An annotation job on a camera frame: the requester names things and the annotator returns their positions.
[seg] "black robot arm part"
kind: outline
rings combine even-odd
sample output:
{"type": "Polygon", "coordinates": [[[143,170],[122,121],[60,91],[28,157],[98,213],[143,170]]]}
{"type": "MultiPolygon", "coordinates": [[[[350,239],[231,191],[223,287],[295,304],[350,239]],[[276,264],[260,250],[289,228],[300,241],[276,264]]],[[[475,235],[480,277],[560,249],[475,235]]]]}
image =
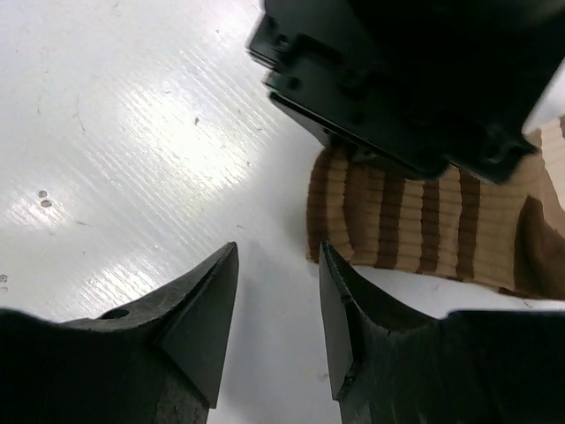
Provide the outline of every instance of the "black robot arm part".
{"type": "Polygon", "coordinates": [[[329,380],[343,424],[565,422],[565,313],[436,320],[320,250],[329,380]]]}
{"type": "Polygon", "coordinates": [[[249,44],[270,99],[354,161],[494,183],[565,57],[565,0],[265,0],[249,44]]]}
{"type": "Polygon", "coordinates": [[[95,320],[0,310],[0,423],[205,424],[216,407],[237,246],[95,320]]]}

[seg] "ribbed fabric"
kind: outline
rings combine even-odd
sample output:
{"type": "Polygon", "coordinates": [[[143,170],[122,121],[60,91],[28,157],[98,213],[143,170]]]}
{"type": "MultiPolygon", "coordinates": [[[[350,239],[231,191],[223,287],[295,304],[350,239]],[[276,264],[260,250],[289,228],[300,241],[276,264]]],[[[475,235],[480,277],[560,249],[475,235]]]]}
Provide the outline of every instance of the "ribbed fabric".
{"type": "MultiPolygon", "coordinates": [[[[529,136],[565,143],[565,117],[529,136]]],[[[565,212],[542,155],[525,158],[505,185],[450,168],[438,181],[350,163],[326,148],[313,168],[308,258],[329,241],[353,265],[399,269],[565,299],[565,212]]]]}

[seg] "brown stripe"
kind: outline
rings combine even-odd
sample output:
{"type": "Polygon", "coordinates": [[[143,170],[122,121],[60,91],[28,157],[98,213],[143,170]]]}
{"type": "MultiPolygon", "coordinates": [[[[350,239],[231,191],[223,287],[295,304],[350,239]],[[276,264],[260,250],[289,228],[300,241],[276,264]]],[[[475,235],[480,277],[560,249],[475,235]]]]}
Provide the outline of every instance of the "brown stripe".
{"type": "Polygon", "coordinates": [[[440,181],[426,181],[422,196],[422,255],[418,273],[435,272],[440,261],[440,181]]]}
{"type": "Polygon", "coordinates": [[[328,192],[326,209],[328,212],[328,241],[335,250],[347,261],[354,254],[350,236],[347,232],[343,201],[345,197],[345,180],[350,163],[344,149],[339,149],[332,157],[328,172],[328,192]]]}
{"type": "Polygon", "coordinates": [[[308,189],[306,229],[309,254],[314,262],[320,260],[320,242],[327,241],[329,235],[326,200],[328,198],[329,165],[334,154],[335,150],[333,148],[327,148],[318,156],[312,170],[310,187],[308,189]]]}
{"type": "Polygon", "coordinates": [[[366,166],[352,164],[349,167],[345,179],[343,214],[353,250],[364,246],[367,241],[368,181],[369,170],[366,166]]]}
{"type": "Polygon", "coordinates": [[[387,172],[379,219],[379,253],[375,268],[393,269],[398,261],[400,211],[406,178],[387,172]]]}
{"type": "Polygon", "coordinates": [[[458,278],[466,279],[475,276],[473,262],[477,249],[480,182],[471,175],[460,171],[459,185],[461,187],[461,215],[457,235],[456,275],[458,278]]]}

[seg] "small hole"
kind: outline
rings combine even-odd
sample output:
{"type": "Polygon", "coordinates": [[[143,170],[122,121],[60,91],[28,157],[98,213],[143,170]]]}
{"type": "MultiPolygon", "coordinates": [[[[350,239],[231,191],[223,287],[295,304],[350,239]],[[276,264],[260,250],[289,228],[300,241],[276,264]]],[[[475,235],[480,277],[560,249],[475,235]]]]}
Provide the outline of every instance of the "small hole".
{"type": "Polygon", "coordinates": [[[289,88],[291,90],[298,90],[300,88],[300,79],[292,77],[289,79],[289,88]]]}
{"type": "Polygon", "coordinates": [[[130,311],[125,309],[112,309],[108,311],[106,314],[100,317],[101,320],[115,320],[117,318],[124,318],[125,316],[129,315],[130,311]]]}
{"type": "Polygon", "coordinates": [[[498,147],[496,147],[494,144],[490,145],[488,148],[486,148],[486,158],[494,159],[498,155],[498,151],[498,147]]]}
{"type": "Polygon", "coordinates": [[[285,45],[289,43],[289,37],[287,37],[284,34],[279,34],[278,37],[276,37],[276,44],[277,45],[285,45]]]}
{"type": "Polygon", "coordinates": [[[363,112],[357,112],[353,117],[351,117],[351,122],[355,125],[361,125],[365,121],[365,114],[363,112]]]}

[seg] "sock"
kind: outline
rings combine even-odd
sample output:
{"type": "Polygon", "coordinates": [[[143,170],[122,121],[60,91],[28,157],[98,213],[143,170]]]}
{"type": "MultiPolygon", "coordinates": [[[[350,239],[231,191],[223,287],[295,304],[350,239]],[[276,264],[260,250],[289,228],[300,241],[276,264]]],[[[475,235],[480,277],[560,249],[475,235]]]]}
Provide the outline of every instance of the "sock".
{"type": "MultiPolygon", "coordinates": [[[[565,117],[528,140],[565,143],[565,117]]],[[[308,259],[329,241],[352,265],[398,269],[538,299],[565,299],[565,212],[542,154],[504,185],[455,167],[437,181],[350,163],[325,148],[307,202],[308,259]]]]}

